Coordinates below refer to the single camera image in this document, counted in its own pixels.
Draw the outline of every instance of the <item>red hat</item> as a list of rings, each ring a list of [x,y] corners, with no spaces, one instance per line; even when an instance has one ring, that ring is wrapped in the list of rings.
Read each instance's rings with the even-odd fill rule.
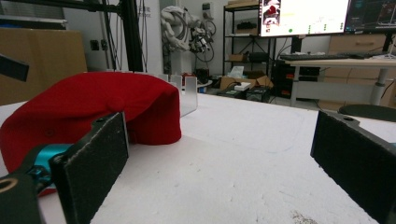
[[[164,145],[181,137],[176,87],[149,75],[82,73],[56,83],[6,119],[0,129],[5,165],[13,172],[39,145],[74,144],[94,120],[121,111],[131,142]]]

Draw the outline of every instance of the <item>image on screen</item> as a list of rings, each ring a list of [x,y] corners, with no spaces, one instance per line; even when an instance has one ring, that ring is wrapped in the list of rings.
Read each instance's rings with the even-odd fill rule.
[[[348,0],[260,0],[260,36],[344,32]]]
[[[396,0],[351,0],[346,33],[396,31]]]

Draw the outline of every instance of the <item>white table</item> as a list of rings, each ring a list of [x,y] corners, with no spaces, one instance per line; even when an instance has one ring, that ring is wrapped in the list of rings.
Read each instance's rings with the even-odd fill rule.
[[[285,61],[295,66],[290,106],[294,106],[296,98],[321,99],[334,101],[351,101],[379,105],[385,89],[388,70],[396,68],[396,60],[391,59],[342,59],[342,60],[312,60]],[[331,82],[299,81],[300,67],[348,67],[359,69],[379,68],[379,75],[374,86]]]
[[[204,94],[198,102],[177,143],[131,146],[92,223],[376,223],[311,158],[317,111]],[[0,107],[0,122],[16,107]],[[395,123],[361,127],[396,142]],[[56,194],[40,205],[49,224],[64,223]]]

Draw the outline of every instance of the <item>desk frame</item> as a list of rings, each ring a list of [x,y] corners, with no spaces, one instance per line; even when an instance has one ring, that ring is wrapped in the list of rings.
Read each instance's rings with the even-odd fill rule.
[[[353,101],[379,105],[381,95],[385,89],[385,81],[390,68],[396,68],[394,60],[379,59],[344,59],[344,60],[315,60],[315,61],[286,61],[295,66],[290,106],[295,106],[297,97],[308,99],[322,99],[334,101]],[[380,69],[374,86],[300,81],[300,67],[348,67],[359,69]]]

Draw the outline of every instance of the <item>office chair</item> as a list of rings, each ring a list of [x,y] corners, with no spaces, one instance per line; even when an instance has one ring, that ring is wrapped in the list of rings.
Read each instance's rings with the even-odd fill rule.
[[[396,109],[382,105],[344,105],[339,114],[396,122]]]

